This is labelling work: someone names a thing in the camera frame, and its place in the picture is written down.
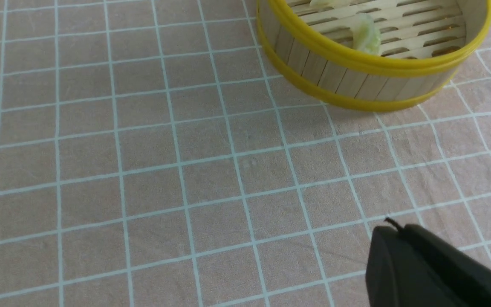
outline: yellow rim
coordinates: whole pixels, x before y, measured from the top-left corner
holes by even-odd
[[[265,36],[265,32],[263,31],[263,26],[261,25],[261,20],[257,17],[257,31],[259,41],[263,46],[263,49],[271,61],[271,63],[275,66],[275,68],[294,86],[298,89],[304,91],[306,94],[316,97],[326,103],[330,103],[332,105],[336,105],[337,107],[343,107],[345,109],[359,110],[359,111],[371,111],[371,112],[388,112],[388,111],[398,111],[407,109],[409,107],[413,107],[419,103],[424,102],[429,99],[431,96],[438,93],[443,87],[440,86],[438,89],[431,91],[425,95],[415,97],[413,99],[403,100],[403,101],[366,101],[360,99],[354,99],[350,97],[345,97],[339,94],[331,93],[327,90],[318,87],[317,85],[309,82],[302,76],[298,75],[294,72],[289,66],[287,66],[274,52],[271,48],[267,37]]]
[[[444,72],[461,64],[483,43],[491,25],[491,0],[486,0],[487,13],[482,29],[466,46],[450,54],[420,60],[382,58],[340,45],[310,28],[289,7],[285,0],[266,0],[273,14],[297,40],[323,58],[370,74],[409,78]]]

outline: yellow plastic band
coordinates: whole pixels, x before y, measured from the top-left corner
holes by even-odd
[[[261,25],[261,19],[259,18],[259,6],[257,6],[257,31],[258,31],[259,41],[261,42],[261,45],[263,46],[263,49],[267,57],[269,58],[271,63],[275,66],[275,68],[289,82],[291,82],[298,89],[304,91],[306,94],[316,97],[317,99],[320,99],[322,101],[325,101],[326,103],[336,105],[337,107],[343,107],[345,109],[360,110],[360,111],[374,111],[374,112],[388,112],[388,111],[403,110],[424,102],[425,100],[429,99],[431,96],[438,93],[444,87],[443,84],[438,89],[431,91],[426,95],[422,95],[419,97],[415,97],[403,101],[366,101],[366,100],[354,99],[354,98],[338,95],[335,93],[331,93],[309,82],[302,76],[298,75],[296,72],[292,70],[292,68],[287,66],[274,52],[274,50],[269,44],[267,37],[265,36],[265,32],[263,31],[263,26]]]
[[[437,74],[455,68],[483,43],[491,25],[491,0],[486,0],[487,12],[481,31],[475,39],[459,50],[435,58],[417,60],[383,58],[340,45],[314,31],[293,12],[285,0],[257,0],[257,7],[260,1],[268,1],[281,25],[298,41],[326,60],[368,74],[400,78]]]

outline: bamboo steamer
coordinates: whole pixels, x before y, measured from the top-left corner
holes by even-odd
[[[491,24],[491,0],[355,0],[323,10],[309,2],[257,0],[259,40],[296,87],[347,109],[395,111],[429,99]],[[380,29],[381,56],[350,48],[347,25],[359,13]]]

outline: black object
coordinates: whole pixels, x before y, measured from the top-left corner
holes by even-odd
[[[491,307],[491,270],[419,225],[374,228],[371,307]]]

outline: grid pattern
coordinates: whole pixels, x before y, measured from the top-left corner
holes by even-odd
[[[255,0],[0,0],[0,306],[367,306],[385,216],[491,268],[491,32],[368,114],[254,27]]]

